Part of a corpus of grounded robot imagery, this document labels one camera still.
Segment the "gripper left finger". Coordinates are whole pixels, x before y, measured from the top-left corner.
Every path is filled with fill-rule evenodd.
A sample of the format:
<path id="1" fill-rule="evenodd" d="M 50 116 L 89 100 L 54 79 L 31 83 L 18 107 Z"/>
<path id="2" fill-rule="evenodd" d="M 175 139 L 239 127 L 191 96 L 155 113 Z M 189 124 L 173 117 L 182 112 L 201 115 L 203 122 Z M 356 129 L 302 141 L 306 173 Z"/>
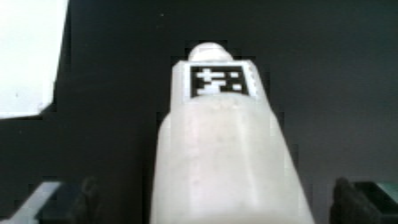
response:
<path id="1" fill-rule="evenodd" d="M 100 224 L 102 197 L 95 177 L 80 183 L 45 181 L 11 216 L 11 224 Z"/>

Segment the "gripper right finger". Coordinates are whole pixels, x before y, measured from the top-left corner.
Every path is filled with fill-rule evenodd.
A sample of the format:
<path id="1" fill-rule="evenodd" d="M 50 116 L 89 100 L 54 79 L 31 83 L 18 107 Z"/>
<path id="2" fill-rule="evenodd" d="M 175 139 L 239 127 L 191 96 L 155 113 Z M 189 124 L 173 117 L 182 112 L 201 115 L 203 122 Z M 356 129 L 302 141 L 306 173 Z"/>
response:
<path id="1" fill-rule="evenodd" d="M 336 180 L 329 224 L 398 224 L 398 182 Z"/>

